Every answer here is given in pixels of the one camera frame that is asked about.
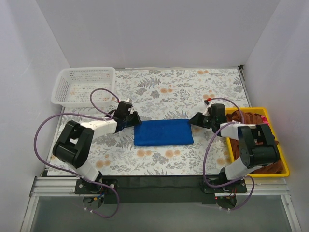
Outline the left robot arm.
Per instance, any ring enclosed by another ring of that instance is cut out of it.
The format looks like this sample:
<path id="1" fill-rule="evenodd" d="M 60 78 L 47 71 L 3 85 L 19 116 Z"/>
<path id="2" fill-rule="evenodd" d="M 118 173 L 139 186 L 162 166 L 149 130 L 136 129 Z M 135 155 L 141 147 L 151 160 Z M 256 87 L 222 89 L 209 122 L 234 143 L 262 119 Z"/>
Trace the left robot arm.
<path id="1" fill-rule="evenodd" d="M 68 164 L 79 176 L 98 182 L 102 174 L 88 161 L 92 141 L 141 124 L 130 98 L 120 101 L 112 116 L 81 124 L 69 121 L 53 147 L 53 155 Z"/>

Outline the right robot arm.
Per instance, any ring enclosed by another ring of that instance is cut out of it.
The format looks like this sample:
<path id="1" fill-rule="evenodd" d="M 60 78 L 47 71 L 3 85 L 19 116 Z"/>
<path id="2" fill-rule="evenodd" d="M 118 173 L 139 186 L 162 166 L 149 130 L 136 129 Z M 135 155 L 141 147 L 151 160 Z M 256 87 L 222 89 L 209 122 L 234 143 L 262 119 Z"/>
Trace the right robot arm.
<path id="1" fill-rule="evenodd" d="M 228 122 L 225 106 L 221 103 L 210 104 L 204 113 L 198 112 L 189 120 L 191 125 L 214 132 L 207 145 L 202 166 L 203 182 L 211 188 L 222 188 L 240 181 L 251 172 L 280 160 L 280 152 L 270 126 L 265 123 L 246 124 L 244 113 L 239 107 L 237 110 L 240 113 L 240 122 Z M 206 178 L 205 168 L 208 152 L 216 136 L 237 140 L 239 157 L 224 167 L 217 177 L 217 184 L 212 184 Z"/>

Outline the blue towel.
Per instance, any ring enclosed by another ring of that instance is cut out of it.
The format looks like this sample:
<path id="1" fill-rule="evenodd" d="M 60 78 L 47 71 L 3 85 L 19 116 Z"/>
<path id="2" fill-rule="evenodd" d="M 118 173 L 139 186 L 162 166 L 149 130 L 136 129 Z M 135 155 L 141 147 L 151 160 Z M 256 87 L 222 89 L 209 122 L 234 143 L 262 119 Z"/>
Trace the blue towel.
<path id="1" fill-rule="evenodd" d="M 146 120 L 134 128 L 134 145 L 140 147 L 194 143 L 188 119 Z"/>

